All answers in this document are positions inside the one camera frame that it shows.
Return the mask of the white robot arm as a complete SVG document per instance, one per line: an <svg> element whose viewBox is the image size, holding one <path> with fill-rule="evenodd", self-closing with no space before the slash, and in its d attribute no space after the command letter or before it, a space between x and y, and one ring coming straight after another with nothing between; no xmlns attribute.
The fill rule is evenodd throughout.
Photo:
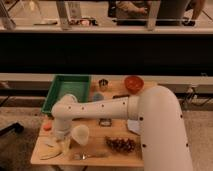
<svg viewBox="0 0 213 171"><path fill-rule="evenodd" d="M189 142L179 101L164 86L153 86L138 95L79 103L72 95L51 110L54 136L62 140L75 118L137 120L144 171L193 171Z"/></svg>

